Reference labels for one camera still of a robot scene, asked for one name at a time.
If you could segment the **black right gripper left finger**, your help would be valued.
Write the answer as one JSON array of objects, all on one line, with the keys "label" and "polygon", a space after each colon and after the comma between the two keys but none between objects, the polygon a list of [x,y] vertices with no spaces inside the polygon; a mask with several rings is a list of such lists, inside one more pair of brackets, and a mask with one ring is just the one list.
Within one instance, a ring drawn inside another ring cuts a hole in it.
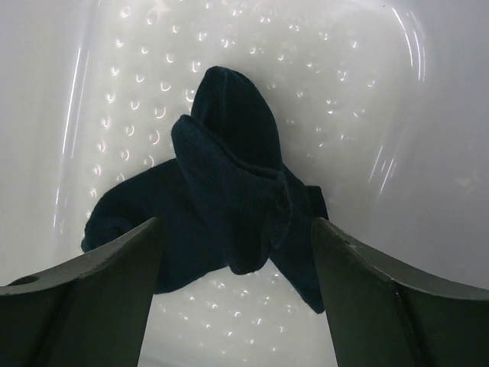
[{"label": "black right gripper left finger", "polygon": [[116,240],[1,288],[3,366],[136,366],[164,228]]}]

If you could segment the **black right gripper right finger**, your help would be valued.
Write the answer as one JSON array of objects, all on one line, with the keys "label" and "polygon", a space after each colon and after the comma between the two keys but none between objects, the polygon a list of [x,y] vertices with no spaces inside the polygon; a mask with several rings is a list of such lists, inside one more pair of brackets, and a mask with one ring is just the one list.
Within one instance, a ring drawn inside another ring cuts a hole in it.
[{"label": "black right gripper right finger", "polygon": [[340,366],[486,366],[488,291],[435,276],[346,234],[312,226]]}]

